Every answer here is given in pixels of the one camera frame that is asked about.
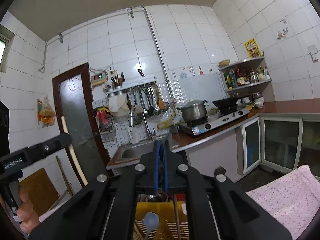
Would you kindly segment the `person's left hand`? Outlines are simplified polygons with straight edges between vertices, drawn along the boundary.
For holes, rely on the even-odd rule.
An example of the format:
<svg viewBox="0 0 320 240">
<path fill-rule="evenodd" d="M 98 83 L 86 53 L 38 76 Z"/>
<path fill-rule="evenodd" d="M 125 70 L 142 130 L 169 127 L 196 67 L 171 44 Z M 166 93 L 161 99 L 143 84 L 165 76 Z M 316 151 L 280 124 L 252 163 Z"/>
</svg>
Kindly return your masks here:
<svg viewBox="0 0 320 240">
<path fill-rule="evenodd" d="M 28 236 L 41 222 L 29 199 L 28 192 L 23 187 L 20 188 L 19 197 L 22 205 L 17 210 L 17 215 L 22 222 L 17 225 L 20 227 L 19 232 L 23 236 Z"/>
</svg>

